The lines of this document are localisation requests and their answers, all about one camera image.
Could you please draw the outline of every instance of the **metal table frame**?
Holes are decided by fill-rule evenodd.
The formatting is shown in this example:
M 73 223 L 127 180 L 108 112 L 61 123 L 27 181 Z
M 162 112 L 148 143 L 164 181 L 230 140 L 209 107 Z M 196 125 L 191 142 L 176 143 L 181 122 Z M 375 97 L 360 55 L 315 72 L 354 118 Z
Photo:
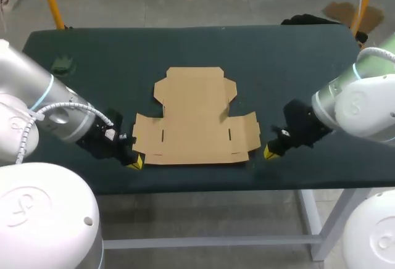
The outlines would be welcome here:
M 330 213 L 324 226 L 321 225 L 312 190 L 298 190 L 308 234 L 283 236 L 224 236 L 203 238 L 153 238 L 105 240 L 105 249 L 145 249 L 152 247 L 196 247 L 196 246 L 251 246 L 309 244 L 313 261 L 324 261 L 343 233 L 352 211 L 369 195 L 371 188 L 345 189 Z

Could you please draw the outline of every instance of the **cable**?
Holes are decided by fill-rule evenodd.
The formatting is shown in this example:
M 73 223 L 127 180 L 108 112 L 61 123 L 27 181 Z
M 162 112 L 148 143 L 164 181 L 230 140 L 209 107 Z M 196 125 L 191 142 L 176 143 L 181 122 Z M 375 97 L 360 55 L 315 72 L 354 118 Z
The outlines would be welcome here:
M 383 58 L 383 59 L 386 59 L 386 60 L 389 60 L 389 61 L 395 63 L 395 54 L 393 54 L 392 52 L 389 52 L 387 50 L 384 50 L 382 48 L 377 48 L 377 47 L 369 47 L 369 48 L 365 48 L 364 50 L 360 51 L 357 56 L 357 61 L 367 55 L 380 57 L 380 58 Z
M 111 122 L 110 119 L 108 119 L 103 113 L 101 113 L 100 111 L 92 108 L 92 107 L 88 107 L 84 104 L 76 104 L 74 102 L 57 102 L 55 104 L 49 104 L 48 106 L 42 107 L 40 110 L 38 110 L 36 112 L 37 115 L 42 115 L 45 112 L 49 111 L 49 110 L 53 110 L 56 109 L 58 107 L 74 107 L 74 108 L 78 108 L 78 109 L 82 109 L 82 110 L 86 110 L 88 112 L 92 112 L 94 113 L 96 116 L 98 116 L 101 120 L 103 120 L 103 122 L 108 125 L 108 126 L 113 126 L 114 123 Z M 26 154 L 26 146 L 27 146 L 27 139 L 29 137 L 29 132 L 32 128 L 32 126 L 35 124 L 35 122 L 37 121 L 36 117 L 31 117 L 31 119 L 29 120 L 29 122 L 27 123 L 23 134 L 22 134 L 22 138 L 20 140 L 20 146 L 19 146 L 19 151 L 18 151 L 18 156 L 17 156 L 17 160 L 15 161 L 15 164 L 21 164 L 23 161 L 23 158 L 25 157 Z

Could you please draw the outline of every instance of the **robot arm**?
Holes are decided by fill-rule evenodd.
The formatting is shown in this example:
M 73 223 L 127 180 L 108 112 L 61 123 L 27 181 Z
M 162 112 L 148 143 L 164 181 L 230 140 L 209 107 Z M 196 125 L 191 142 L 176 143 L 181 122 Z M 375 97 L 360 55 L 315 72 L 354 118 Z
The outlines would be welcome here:
M 286 126 L 273 126 L 266 159 L 292 147 L 313 147 L 333 130 L 395 145 L 395 34 L 381 48 L 366 48 L 357 62 L 312 96 L 311 105 L 297 99 L 284 106 Z
M 97 159 L 116 158 L 141 169 L 133 139 L 121 134 L 123 117 L 105 116 L 36 62 L 0 39 L 0 160 L 20 163 L 33 152 L 40 128 L 66 143 L 76 143 Z

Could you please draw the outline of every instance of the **cardboard flap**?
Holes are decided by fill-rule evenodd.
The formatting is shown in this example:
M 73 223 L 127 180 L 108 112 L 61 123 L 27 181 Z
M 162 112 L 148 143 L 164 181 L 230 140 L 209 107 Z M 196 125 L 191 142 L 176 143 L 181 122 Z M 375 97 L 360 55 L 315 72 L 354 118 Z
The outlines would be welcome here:
M 133 150 L 141 153 L 162 155 L 163 118 L 148 118 L 136 114 L 132 136 L 136 138 Z
M 166 77 L 223 78 L 220 67 L 170 67 Z
M 227 92 L 228 102 L 231 102 L 237 95 L 236 82 L 229 79 L 223 79 L 225 83 L 225 91 Z
M 167 82 L 168 80 L 164 78 L 155 83 L 154 97 L 161 104 L 164 104 L 165 96 L 167 94 Z
M 242 117 L 230 117 L 232 153 L 248 152 L 260 147 L 260 129 L 255 112 Z
M 133 150 L 146 154 L 145 163 L 233 163 L 248 160 L 260 147 L 255 113 L 229 117 L 236 83 L 219 67 L 171 67 L 155 84 L 163 118 L 137 114 Z

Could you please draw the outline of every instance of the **gray floor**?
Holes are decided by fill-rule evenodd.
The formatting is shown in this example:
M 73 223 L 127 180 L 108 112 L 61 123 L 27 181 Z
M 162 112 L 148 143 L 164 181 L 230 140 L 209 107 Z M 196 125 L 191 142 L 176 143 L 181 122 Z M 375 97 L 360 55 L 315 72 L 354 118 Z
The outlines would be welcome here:
M 193 27 L 279 24 L 296 14 L 321 15 L 331 1 L 358 0 L 57 0 L 73 27 Z M 372 0 L 384 22 L 369 37 L 374 46 L 395 30 L 393 0 Z M 45 0 L 20 0 L 0 36 L 21 49 L 35 30 L 54 28 Z M 316 191 L 323 221 L 340 190 Z M 105 239 L 301 233 L 292 191 L 212 192 L 99 198 Z M 343 269 L 338 244 L 324 263 L 304 246 L 113 250 L 108 268 L 314 268 Z

